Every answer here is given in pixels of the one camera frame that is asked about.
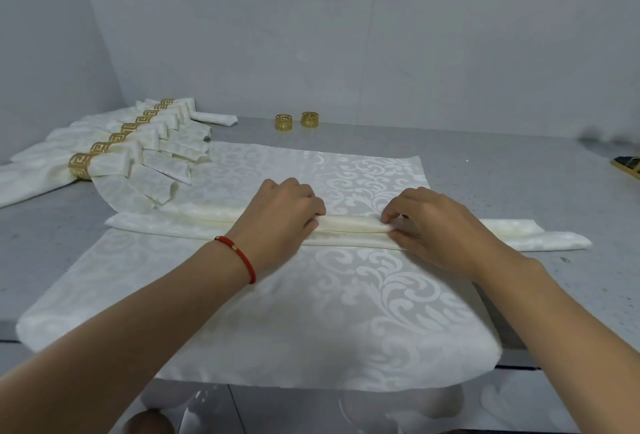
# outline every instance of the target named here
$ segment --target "gold napkin ring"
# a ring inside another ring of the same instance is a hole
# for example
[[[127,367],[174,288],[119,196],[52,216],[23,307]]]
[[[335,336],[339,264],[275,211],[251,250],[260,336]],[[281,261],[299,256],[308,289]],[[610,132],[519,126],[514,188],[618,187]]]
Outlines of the gold napkin ring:
[[[109,146],[111,146],[111,143],[105,143],[103,141],[93,143],[91,149],[89,149],[89,154],[102,154],[109,152]]]
[[[138,124],[135,124],[133,122],[125,122],[124,124],[122,124],[122,127],[120,128],[120,132],[123,134],[131,134],[137,128],[138,128]]]
[[[127,138],[126,133],[124,133],[124,132],[114,132],[112,135],[109,136],[109,142],[110,143],[123,143],[126,138]]]
[[[76,178],[81,180],[90,180],[91,176],[89,176],[89,163],[91,163],[91,158],[93,154],[85,153],[85,152],[77,152],[75,155],[71,156],[69,159],[68,167],[71,174]]]
[[[309,129],[318,127],[318,113],[303,112],[302,118],[300,119],[300,124],[302,124],[302,127],[307,127]]]
[[[293,117],[289,114],[276,115],[276,129],[278,131],[290,131],[293,129]]]

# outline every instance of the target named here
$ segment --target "rolled napkin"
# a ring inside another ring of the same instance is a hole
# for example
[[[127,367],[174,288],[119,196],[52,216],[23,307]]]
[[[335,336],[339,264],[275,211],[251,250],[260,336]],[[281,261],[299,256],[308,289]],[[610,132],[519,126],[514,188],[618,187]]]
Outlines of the rolled napkin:
[[[238,117],[229,114],[212,114],[208,112],[192,112],[191,118],[199,122],[206,122],[207,124],[219,124],[232,126],[238,122]]]
[[[234,116],[234,115],[228,115],[228,114],[210,114],[210,113],[206,113],[206,112],[198,112],[196,110],[196,102],[195,99],[193,97],[187,97],[187,98],[165,98],[162,99],[160,101],[160,103],[164,103],[164,102],[168,102],[168,101],[172,101],[172,104],[185,104],[187,105],[188,109],[189,109],[189,115],[191,117],[191,119],[199,121],[199,122],[206,122],[208,124],[219,124],[219,125],[226,125],[226,126],[231,126],[233,124],[235,124],[236,122],[238,122],[238,117]],[[146,99],[145,101],[148,104],[157,104],[159,101],[157,100],[151,100],[151,99]]]
[[[225,234],[243,209],[197,205],[164,204],[151,214],[118,214],[107,220],[113,228],[143,234],[212,240]],[[390,225],[374,216],[326,215],[317,217],[318,228],[304,245],[351,246],[400,250],[387,232],[394,227],[408,228],[407,220],[395,220]],[[545,250],[579,250],[591,246],[590,240],[572,232],[546,232],[533,220],[481,220],[500,240],[521,252]]]

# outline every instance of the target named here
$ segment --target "red string bracelet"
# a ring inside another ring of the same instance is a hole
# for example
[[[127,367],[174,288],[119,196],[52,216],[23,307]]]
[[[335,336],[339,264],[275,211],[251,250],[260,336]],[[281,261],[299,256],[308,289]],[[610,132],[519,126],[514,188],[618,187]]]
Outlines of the red string bracelet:
[[[238,254],[238,257],[240,257],[240,260],[244,262],[244,265],[249,271],[249,276],[251,276],[251,281],[249,281],[249,284],[255,284],[255,270],[253,269],[251,262],[249,262],[249,259],[246,258],[246,255],[244,254],[244,252],[242,252],[240,249],[238,249],[238,247],[236,247],[236,244],[234,244],[233,240],[225,237],[224,235],[219,235],[214,240],[217,240],[218,242],[226,245],[231,250],[236,252],[236,254]]]

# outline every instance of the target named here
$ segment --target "hand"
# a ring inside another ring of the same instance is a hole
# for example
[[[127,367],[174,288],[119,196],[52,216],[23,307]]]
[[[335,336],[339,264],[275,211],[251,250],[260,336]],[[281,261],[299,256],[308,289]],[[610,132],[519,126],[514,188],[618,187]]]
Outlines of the hand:
[[[226,236],[247,256],[256,274],[274,269],[302,245],[324,215],[322,199],[295,178],[277,184],[265,180]]]
[[[389,202],[381,220],[404,215],[416,232],[389,232],[400,247],[446,270],[482,282],[484,274],[526,258],[493,235],[468,208],[448,196],[407,188]]]

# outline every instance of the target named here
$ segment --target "gray countertop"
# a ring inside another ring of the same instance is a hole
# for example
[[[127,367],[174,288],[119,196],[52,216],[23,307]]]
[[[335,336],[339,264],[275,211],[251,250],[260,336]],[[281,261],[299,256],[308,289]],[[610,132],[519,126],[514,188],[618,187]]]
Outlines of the gray countertop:
[[[213,139],[382,157],[419,155],[429,184],[480,218],[532,218],[587,236],[587,251],[540,252],[558,283],[640,350],[640,181],[608,163],[617,152],[570,139],[240,119]],[[113,215],[89,182],[0,209],[0,341],[18,317],[100,238]]]

